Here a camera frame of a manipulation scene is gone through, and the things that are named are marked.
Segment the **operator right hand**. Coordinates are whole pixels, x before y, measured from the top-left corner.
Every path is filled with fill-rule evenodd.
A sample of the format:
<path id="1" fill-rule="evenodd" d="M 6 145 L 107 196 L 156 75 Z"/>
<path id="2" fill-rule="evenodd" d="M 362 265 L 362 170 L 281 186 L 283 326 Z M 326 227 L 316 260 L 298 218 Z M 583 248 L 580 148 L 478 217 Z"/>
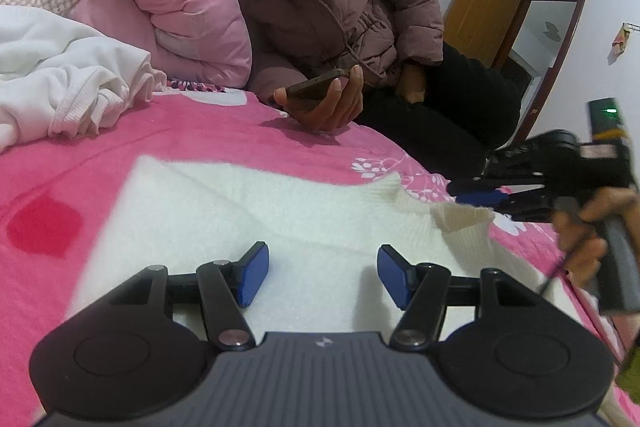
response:
<path id="1" fill-rule="evenodd" d="M 639 193 L 632 188 L 603 187 L 572 219 L 564 211 L 552 218 L 558 234 L 560 251 L 567 254 L 565 266 L 572 282 L 586 288 L 598 273 L 601 260 L 608 252 L 608 243 L 596 232 L 594 224 L 607 217 L 622 217 L 639 264 Z"/>

